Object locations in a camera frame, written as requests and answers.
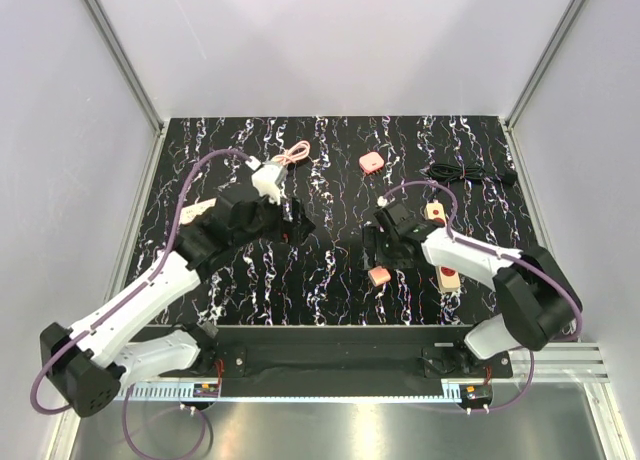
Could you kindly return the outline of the pink plug adapter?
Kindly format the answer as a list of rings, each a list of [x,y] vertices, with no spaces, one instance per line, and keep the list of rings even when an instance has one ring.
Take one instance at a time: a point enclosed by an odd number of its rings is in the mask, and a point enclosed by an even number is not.
[[[386,268],[376,266],[368,271],[368,278],[374,287],[380,287],[391,280],[391,274]]]

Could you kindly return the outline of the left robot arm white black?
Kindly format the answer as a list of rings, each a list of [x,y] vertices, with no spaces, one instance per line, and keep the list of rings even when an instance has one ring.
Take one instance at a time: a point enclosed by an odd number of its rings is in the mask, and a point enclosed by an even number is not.
[[[180,327],[141,343],[133,338],[245,246],[265,240],[298,247],[315,229],[299,199],[277,204],[251,186],[232,187],[187,211],[174,239],[136,280],[71,326],[53,322],[40,333],[36,379],[49,380],[79,417],[97,414],[122,388],[150,377],[178,370],[208,374],[216,342],[203,327]]]

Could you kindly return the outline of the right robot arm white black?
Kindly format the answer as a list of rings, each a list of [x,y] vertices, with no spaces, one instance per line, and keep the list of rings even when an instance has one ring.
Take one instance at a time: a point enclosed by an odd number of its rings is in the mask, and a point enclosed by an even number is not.
[[[507,350],[540,351],[569,324],[581,325],[582,304],[548,250],[500,248],[458,234],[436,209],[419,218],[399,202],[378,208],[376,223],[362,228],[363,262],[369,271],[444,267],[494,292],[499,314],[476,324],[454,351],[460,373],[476,376]]]

